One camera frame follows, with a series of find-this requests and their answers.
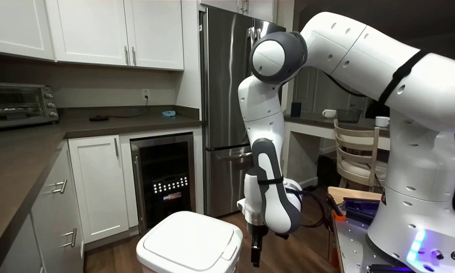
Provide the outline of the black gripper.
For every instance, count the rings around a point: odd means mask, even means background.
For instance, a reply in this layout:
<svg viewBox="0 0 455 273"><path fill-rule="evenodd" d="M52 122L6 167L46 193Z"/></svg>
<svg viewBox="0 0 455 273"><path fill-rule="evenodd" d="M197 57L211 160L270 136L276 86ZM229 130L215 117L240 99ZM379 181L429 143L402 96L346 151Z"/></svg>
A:
<svg viewBox="0 0 455 273"><path fill-rule="evenodd" d="M261 261L261 251L262 251L262 239L269 234L267 227L249 227L249 233L252 237L252 251L250 251L250 261L253 268L259 268Z"/></svg>

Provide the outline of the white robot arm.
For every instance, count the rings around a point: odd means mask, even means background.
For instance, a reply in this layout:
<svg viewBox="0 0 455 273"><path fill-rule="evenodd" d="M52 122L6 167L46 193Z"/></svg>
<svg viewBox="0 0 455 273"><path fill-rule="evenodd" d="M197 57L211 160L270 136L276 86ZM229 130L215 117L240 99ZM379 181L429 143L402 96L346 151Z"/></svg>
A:
<svg viewBox="0 0 455 273"><path fill-rule="evenodd" d="M250 75L238 86L253 155L240 201L246 221L278 236L300 225L300 187L281 170L278 92L303 67L369 98L367 114L390 120L370 242L416 272L455 273L455 61L340 14L319 13L299 32L272 32L250 52Z"/></svg>

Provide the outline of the metal robot base table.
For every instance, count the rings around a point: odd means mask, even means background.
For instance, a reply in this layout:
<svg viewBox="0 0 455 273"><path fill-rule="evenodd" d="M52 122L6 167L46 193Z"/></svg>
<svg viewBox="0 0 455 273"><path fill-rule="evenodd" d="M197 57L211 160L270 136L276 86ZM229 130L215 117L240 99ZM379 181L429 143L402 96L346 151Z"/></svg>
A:
<svg viewBox="0 0 455 273"><path fill-rule="evenodd" d="M340 273L413 273L410 268L384 254L369 240L366 224L344 216L346 199L379 201L379 193L329 187L328 195L340 208L340 214L332 214Z"/></svg>

